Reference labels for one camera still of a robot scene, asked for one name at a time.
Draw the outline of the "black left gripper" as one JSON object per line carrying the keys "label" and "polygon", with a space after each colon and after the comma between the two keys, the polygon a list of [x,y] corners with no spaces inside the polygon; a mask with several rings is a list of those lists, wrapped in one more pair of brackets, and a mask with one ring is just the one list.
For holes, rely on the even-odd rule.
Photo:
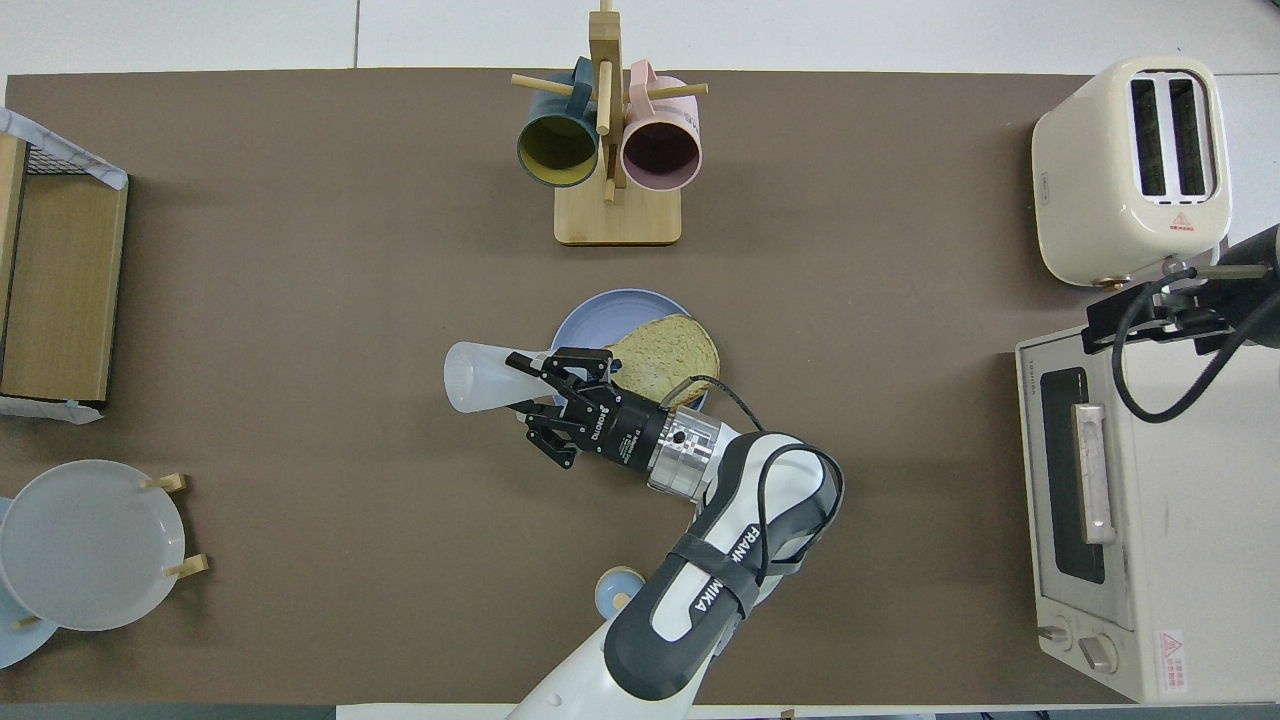
{"label": "black left gripper", "polygon": [[635,471],[650,471],[669,410],[641,395],[612,387],[608,348],[562,347],[511,351],[506,366],[549,386],[572,401],[572,418],[554,404],[525,404],[526,438],[558,466],[570,469],[579,448]]}

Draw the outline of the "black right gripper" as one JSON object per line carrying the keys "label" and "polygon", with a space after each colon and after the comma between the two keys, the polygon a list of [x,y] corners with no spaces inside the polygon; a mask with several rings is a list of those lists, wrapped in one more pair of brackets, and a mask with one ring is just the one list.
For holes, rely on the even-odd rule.
{"label": "black right gripper", "polygon": [[[1196,352],[1219,351],[1238,333],[1249,316],[1277,295],[1277,225],[1272,225],[1233,245],[1219,263],[1197,269],[1198,284],[1172,291],[1178,299],[1174,332],[1170,341],[1190,340]],[[1226,277],[1229,266],[1260,265],[1267,273],[1256,278]],[[1171,325],[1171,315],[1162,290],[1152,284],[1134,284],[1110,295],[1085,310],[1085,351],[1102,352],[1114,345],[1121,319],[1137,307],[1125,336],[1128,342],[1155,340]]]}

